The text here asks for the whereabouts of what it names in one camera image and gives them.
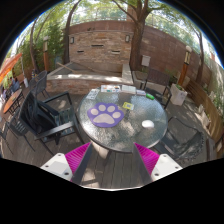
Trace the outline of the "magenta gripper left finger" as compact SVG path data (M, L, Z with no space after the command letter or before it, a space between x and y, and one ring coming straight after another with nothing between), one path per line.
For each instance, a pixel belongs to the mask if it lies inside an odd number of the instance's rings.
M91 156L91 143L63 154L57 153L41 169L71 182L80 182Z

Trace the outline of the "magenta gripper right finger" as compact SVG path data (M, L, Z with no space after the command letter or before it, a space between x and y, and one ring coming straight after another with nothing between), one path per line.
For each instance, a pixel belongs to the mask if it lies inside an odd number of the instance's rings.
M157 154L138 143L134 144L134 158L143 183L154 182L182 169L168 154Z

